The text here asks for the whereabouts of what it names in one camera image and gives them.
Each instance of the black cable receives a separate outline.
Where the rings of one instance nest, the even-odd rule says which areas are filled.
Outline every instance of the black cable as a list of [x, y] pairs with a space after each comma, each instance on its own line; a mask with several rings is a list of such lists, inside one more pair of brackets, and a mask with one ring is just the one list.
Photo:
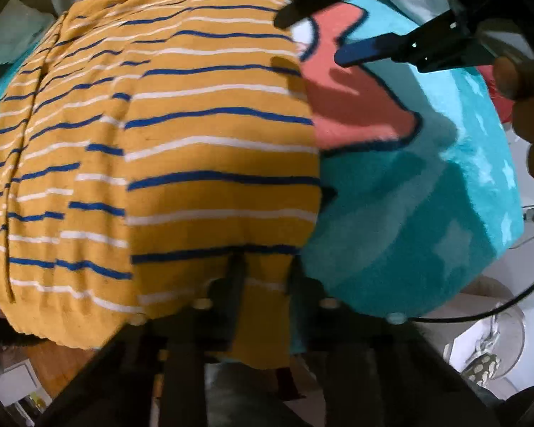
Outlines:
[[492, 310], [485, 311], [483, 313], [479, 313], [478, 315], [471, 315], [471, 316], [459, 316], [456, 318], [409, 318], [408, 321], [412, 321], [414, 323], [466, 323], [468, 321], [479, 321], [481, 319], [490, 318], [490, 316], [498, 315], [499, 313], [502, 313], [505, 310], [508, 310], [509, 308], [515, 306], [517, 303], [524, 300], [526, 297], [528, 297], [532, 292], [534, 292], [534, 283], [526, 289], [524, 292], [518, 294], [513, 299], [510, 299], [510, 301], [506, 302], [504, 305], [501, 305], [500, 307], [494, 308]]

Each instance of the white star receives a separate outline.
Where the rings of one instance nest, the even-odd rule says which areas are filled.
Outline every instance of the white star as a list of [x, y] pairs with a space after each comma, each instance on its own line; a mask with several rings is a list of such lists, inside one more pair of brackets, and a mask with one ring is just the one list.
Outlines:
[[491, 175], [491, 172], [493, 171], [493, 166], [488, 162], [485, 152], [479, 148], [477, 150], [477, 153], [475, 154], [475, 157], [473, 157], [472, 162], [477, 166], [479, 170], [479, 184], [481, 186], [484, 186], [488, 183], [494, 183], [493, 175]]
[[481, 86], [478, 84], [478, 82], [472, 77], [470, 74], [465, 75], [465, 80], [467, 83], [471, 86], [473, 89], [474, 94], [478, 94], [479, 96], [482, 95]]
[[433, 247], [433, 252], [443, 260], [444, 278], [447, 279], [455, 268], [468, 267], [468, 248], [473, 234], [461, 228], [457, 220], [451, 220], [442, 239]]
[[506, 177], [506, 182], [508, 183], [508, 189], [516, 187], [516, 181], [514, 180], [514, 170], [508, 165], [508, 160], [504, 160], [504, 167], [502, 167], [502, 173]]
[[508, 243], [513, 240], [513, 235], [510, 232], [510, 226], [512, 225], [512, 223], [513, 221], [508, 216], [508, 212], [506, 212], [501, 223], [502, 245], [504, 246], [508, 245]]
[[488, 133], [485, 129], [485, 120], [483, 119], [482, 115], [480, 115], [478, 112], [475, 112], [475, 117], [477, 117], [477, 121], [479, 122], [482, 132], [488, 136]]

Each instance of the yellow object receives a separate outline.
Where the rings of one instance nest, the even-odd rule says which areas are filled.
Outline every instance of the yellow object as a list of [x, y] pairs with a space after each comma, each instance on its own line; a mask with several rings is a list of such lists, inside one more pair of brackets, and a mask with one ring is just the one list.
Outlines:
[[285, 281], [319, 207], [284, 0], [84, 0], [0, 103], [0, 307], [98, 347], [205, 296], [242, 252], [232, 358], [287, 365]]

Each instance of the hand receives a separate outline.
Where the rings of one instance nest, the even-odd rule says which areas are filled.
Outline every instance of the hand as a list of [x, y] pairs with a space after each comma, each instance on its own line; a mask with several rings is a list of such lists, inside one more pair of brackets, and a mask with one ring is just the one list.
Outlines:
[[493, 75], [501, 93], [516, 100], [513, 128], [518, 136], [532, 144], [528, 151], [528, 171], [534, 177], [534, 64], [519, 68], [502, 57], [495, 61]]

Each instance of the wooden floor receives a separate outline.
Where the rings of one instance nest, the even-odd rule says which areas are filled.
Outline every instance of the wooden floor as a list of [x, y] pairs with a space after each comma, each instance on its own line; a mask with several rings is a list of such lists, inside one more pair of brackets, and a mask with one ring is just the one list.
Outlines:
[[60, 347], [44, 342], [26, 347], [37, 378], [50, 397], [55, 398], [93, 357], [95, 350]]

